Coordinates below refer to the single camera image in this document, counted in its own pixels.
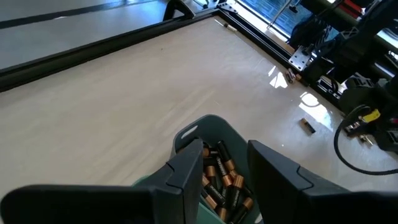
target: yellow label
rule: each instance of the yellow label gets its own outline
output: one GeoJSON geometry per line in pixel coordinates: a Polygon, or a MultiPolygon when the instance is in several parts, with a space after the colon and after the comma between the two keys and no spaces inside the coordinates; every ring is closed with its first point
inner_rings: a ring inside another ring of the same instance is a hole
{"type": "Polygon", "coordinates": [[[367,123],[374,121],[375,119],[380,118],[380,112],[378,109],[374,110],[372,113],[363,117],[363,120],[367,123]]]}

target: plastic bin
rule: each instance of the plastic bin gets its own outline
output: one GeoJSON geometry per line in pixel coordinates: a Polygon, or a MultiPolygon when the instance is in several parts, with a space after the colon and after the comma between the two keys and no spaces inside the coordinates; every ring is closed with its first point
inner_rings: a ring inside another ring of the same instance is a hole
{"type": "MultiPolygon", "coordinates": [[[[218,141],[223,140],[233,161],[235,162],[236,171],[243,175],[245,183],[250,189],[253,189],[248,167],[248,143],[227,121],[217,115],[209,114],[197,119],[192,124],[189,124],[174,137],[172,156],[176,154],[178,149],[188,145],[192,140],[194,140],[194,138],[201,138],[211,146],[214,146],[218,141]]],[[[201,197],[201,204],[207,209],[204,210],[202,206],[199,206],[198,218],[208,219],[208,222],[211,224],[224,223],[220,218],[218,218],[218,215],[207,204],[203,197],[201,197]]],[[[260,211],[257,200],[254,198],[254,206],[242,223],[253,224],[259,214],[260,211]]]]}

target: black cable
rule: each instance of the black cable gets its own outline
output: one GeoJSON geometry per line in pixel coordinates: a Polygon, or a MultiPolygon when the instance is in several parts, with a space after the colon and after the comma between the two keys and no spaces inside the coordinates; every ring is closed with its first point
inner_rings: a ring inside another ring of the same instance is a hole
{"type": "Polygon", "coordinates": [[[343,156],[340,153],[340,149],[338,148],[338,137],[340,135],[340,132],[343,128],[347,127],[348,125],[350,125],[354,120],[357,119],[358,117],[358,112],[360,112],[361,110],[364,109],[370,109],[370,107],[365,106],[365,105],[361,105],[358,106],[357,108],[355,108],[349,115],[347,115],[347,117],[341,122],[341,124],[338,126],[337,130],[336,130],[336,134],[335,134],[335,138],[333,141],[333,144],[335,146],[335,152],[337,157],[349,168],[355,170],[356,172],[360,172],[362,174],[367,174],[367,175],[390,175],[390,174],[398,174],[398,169],[393,169],[393,170],[386,170],[386,171],[368,171],[368,170],[362,170],[360,168],[357,168],[353,165],[351,165],[349,162],[347,162],[347,160],[345,160],[343,158],[343,156]]]}

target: teal bin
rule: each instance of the teal bin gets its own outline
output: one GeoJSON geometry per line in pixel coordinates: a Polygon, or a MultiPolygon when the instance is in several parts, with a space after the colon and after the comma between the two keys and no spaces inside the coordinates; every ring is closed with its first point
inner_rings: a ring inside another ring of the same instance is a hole
{"type": "MultiPolygon", "coordinates": [[[[233,161],[235,162],[236,171],[240,175],[243,175],[247,186],[250,189],[253,189],[248,167],[248,143],[227,121],[217,115],[209,114],[189,124],[174,137],[171,157],[176,154],[178,149],[185,147],[195,138],[201,138],[211,146],[215,146],[218,141],[223,140],[233,161]]],[[[201,197],[200,203],[201,205],[199,206],[197,223],[224,223],[218,218],[216,212],[207,204],[203,197],[201,197]]],[[[253,224],[259,214],[259,206],[257,200],[254,198],[254,206],[242,224],[253,224]]]]}

